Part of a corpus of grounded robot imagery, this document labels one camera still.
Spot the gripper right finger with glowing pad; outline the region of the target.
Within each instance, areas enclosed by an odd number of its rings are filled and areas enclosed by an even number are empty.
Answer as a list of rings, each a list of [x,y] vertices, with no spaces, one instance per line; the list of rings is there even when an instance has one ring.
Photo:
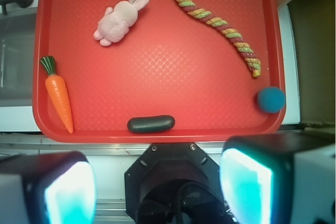
[[[224,144],[219,180],[238,223],[335,223],[335,137],[285,132]]]

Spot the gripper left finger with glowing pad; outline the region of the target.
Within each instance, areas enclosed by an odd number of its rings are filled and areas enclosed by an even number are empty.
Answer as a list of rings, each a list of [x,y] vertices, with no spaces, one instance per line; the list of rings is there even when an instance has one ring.
[[[96,204],[81,152],[1,157],[1,223],[93,223]]]

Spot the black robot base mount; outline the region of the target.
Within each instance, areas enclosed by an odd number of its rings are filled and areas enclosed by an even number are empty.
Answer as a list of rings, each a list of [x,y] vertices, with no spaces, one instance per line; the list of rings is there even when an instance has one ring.
[[[195,143],[151,144],[124,173],[135,223],[233,223],[219,165]]]

